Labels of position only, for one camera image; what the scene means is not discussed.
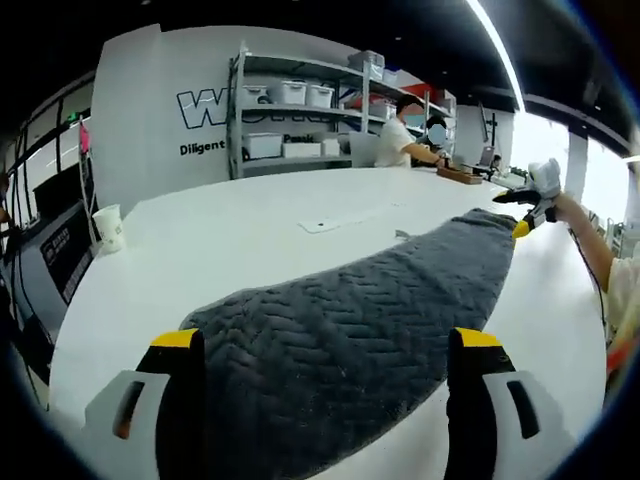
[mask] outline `wooden tray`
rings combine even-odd
[[[456,182],[464,183],[466,185],[480,185],[482,183],[482,177],[479,175],[473,175],[471,173],[464,173],[459,170],[451,170],[449,168],[438,168],[437,174],[439,177],[448,178]]]

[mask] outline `ceiling light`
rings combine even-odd
[[[484,11],[482,5],[478,0],[467,0],[467,4],[473,10],[473,13],[476,14],[480,23],[487,31],[489,38],[493,42],[493,46],[498,51],[498,55],[500,56],[500,60],[502,60],[502,64],[504,65],[505,70],[507,71],[507,76],[509,77],[509,82],[511,83],[511,88],[513,89],[513,93],[516,96],[516,101],[518,102],[518,108],[525,112],[524,108],[524,98],[522,97],[522,90],[520,90],[520,84],[518,83],[518,77],[516,76],[516,71],[513,68],[513,64],[511,63],[511,59],[509,58],[509,54],[507,53],[507,49],[504,48],[504,43],[502,43],[502,39],[500,35],[498,35],[498,31],[496,27],[491,22],[489,15]]]

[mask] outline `face mask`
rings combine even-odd
[[[447,129],[442,125],[433,125],[429,129],[427,136],[433,145],[444,145],[444,142],[447,141]]]
[[[409,127],[420,128],[424,125],[424,115],[405,115],[404,121]]]

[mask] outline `black hair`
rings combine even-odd
[[[434,125],[442,125],[443,128],[447,128],[447,123],[440,115],[431,115],[429,117],[429,120],[427,120],[427,130],[429,130]]]
[[[415,95],[403,95],[396,102],[396,115],[402,113],[402,111],[409,105],[422,105],[422,101]]]

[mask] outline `white shirt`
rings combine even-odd
[[[613,350],[630,340],[640,327],[640,258],[613,259],[607,303]]]
[[[409,133],[398,117],[388,120],[380,132],[376,167],[411,168],[411,155],[404,153],[402,149],[415,142],[416,137]]]

